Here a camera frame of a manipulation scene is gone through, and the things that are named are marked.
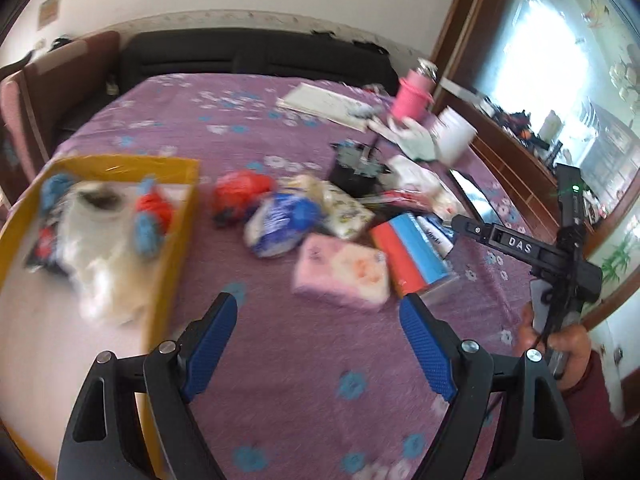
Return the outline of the person's right hand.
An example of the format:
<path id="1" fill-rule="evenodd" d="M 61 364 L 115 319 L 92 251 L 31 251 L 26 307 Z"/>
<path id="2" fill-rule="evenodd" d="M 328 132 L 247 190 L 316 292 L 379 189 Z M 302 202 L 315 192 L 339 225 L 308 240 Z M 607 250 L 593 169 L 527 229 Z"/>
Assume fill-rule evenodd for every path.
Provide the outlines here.
<path id="1" fill-rule="evenodd" d="M 574 324 L 563 328 L 559 333 L 551 334 L 547 344 L 538 340 L 538 333 L 533 329 L 534 312 L 531 304 L 526 304 L 522 313 L 522 322 L 518 326 L 515 354 L 520 356 L 529 348 L 537 348 L 544 352 L 547 348 L 561 352 L 567 357 L 563 376 L 558 379 L 561 391 L 570 390 L 582 380 L 588 368 L 591 356 L 591 341 L 582 324 Z"/>

